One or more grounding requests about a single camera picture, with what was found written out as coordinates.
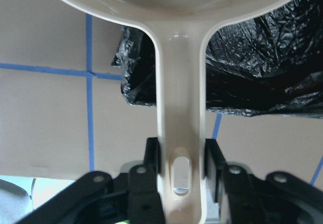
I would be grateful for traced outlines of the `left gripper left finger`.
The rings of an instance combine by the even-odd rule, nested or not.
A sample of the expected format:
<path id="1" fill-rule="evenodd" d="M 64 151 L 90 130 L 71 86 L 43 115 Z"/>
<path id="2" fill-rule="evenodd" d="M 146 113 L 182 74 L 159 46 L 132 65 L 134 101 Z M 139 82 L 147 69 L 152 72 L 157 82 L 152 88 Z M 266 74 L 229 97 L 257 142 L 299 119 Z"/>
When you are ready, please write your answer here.
<path id="1" fill-rule="evenodd" d="M 130 223 L 165 223 L 157 176 L 160 173 L 158 138 L 146 141 L 143 163 L 130 169 L 128 176 L 128 219 Z"/>

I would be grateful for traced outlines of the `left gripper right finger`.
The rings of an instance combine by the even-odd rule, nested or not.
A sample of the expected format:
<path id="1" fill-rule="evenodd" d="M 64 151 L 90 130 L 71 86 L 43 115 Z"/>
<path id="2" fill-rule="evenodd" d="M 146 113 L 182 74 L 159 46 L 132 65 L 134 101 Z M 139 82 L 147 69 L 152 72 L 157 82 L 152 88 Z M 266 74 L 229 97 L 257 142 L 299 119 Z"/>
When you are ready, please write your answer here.
<path id="1" fill-rule="evenodd" d="M 204 173 L 212 199 L 219 204 L 220 223 L 267 223 L 263 202 L 246 169 L 229 164 L 215 139 L 206 139 Z"/>

